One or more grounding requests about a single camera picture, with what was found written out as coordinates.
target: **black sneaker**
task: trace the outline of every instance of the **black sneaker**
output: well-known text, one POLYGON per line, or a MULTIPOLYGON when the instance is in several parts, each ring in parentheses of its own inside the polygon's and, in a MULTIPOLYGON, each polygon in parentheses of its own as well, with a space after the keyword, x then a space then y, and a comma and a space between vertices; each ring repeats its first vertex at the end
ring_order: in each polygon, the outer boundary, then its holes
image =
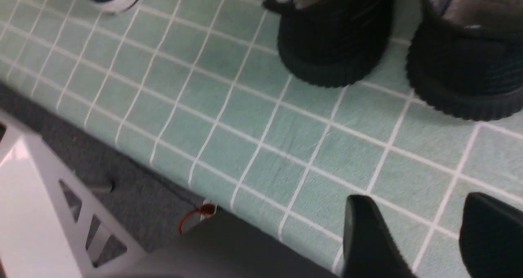
POLYGON ((391 32, 394 0, 266 0, 282 14, 278 51, 296 77, 341 87, 378 64, 391 32))
POLYGON ((497 120, 523 108, 523 0, 422 0, 407 72, 437 110, 497 120))

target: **black shoe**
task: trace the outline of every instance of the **black shoe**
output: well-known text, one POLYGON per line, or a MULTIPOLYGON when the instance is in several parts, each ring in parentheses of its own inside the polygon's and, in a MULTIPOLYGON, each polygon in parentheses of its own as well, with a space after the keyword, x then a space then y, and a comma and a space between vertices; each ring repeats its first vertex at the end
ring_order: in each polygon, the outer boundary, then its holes
POLYGON ((278 51, 296 77, 341 87, 378 64, 391 32, 394 0, 266 0, 282 14, 278 51))
POLYGON ((469 194, 459 245, 471 277, 523 277, 523 211, 483 193, 469 194))
POLYGON ((417 95, 437 110, 497 120, 523 108, 523 0, 422 0, 407 58, 417 95))
POLYGON ((372 198, 348 197, 344 231, 343 278, 416 278, 372 198))

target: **white plastic stand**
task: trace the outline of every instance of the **white plastic stand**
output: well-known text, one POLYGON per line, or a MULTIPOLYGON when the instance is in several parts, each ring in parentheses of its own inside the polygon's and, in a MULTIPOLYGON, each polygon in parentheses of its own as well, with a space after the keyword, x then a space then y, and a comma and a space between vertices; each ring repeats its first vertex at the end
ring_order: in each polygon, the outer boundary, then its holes
POLYGON ((146 256, 140 245, 43 142, 0 110, 0 260, 9 278, 108 277, 146 256), (77 221, 60 185, 81 201, 77 221), (93 217, 100 221, 86 246, 93 217), (114 236, 127 251, 95 266, 114 236))

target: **black cable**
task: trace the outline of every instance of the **black cable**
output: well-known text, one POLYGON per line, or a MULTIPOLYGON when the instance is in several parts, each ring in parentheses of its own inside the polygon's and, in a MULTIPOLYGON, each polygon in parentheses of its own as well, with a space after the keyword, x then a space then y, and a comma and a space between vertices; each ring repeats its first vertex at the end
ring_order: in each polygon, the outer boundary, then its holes
POLYGON ((174 194, 177 198, 179 198, 184 203, 187 203, 187 204, 191 205, 192 207, 194 207, 194 209, 197 209, 199 207, 199 205, 195 204, 192 200, 190 200, 189 198, 186 198, 185 196, 179 194, 175 189, 170 187, 168 185, 168 183, 165 182, 164 177, 157 175, 155 172, 152 172, 148 168, 145 168, 140 163, 136 162, 134 159, 129 159, 129 162, 131 162, 131 164, 133 166, 135 166, 135 168, 140 170, 142 173, 146 174, 147 176, 149 176, 153 180, 155 180, 158 184, 162 185, 162 187, 164 187, 169 192, 174 194))

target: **grid pattern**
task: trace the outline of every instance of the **grid pattern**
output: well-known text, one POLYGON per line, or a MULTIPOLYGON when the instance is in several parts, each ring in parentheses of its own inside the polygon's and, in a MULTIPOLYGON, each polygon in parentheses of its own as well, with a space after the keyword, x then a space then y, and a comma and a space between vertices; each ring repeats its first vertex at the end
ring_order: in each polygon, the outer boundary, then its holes
POLYGON ((404 60, 419 0, 397 0, 365 81, 297 81, 260 0, 0 0, 0 79, 339 273, 347 195, 372 196, 420 277, 468 277, 465 196, 523 208, 523 115, 468 123, 428 108, 404 60))

